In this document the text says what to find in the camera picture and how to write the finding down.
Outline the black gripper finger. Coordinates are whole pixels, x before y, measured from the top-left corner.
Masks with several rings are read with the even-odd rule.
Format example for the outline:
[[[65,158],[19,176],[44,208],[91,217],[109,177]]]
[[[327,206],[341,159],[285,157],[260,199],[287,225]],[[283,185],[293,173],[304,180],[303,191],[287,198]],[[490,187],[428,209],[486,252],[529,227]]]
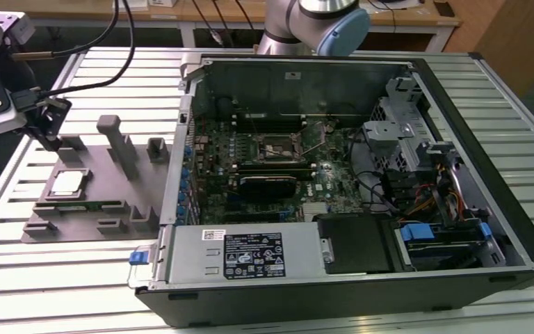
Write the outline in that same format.
[[[59,132],[72,103],[67,99],[48,99],[44,106],[28,111],[28,136],[49,152],[56,152],[63,144]]]

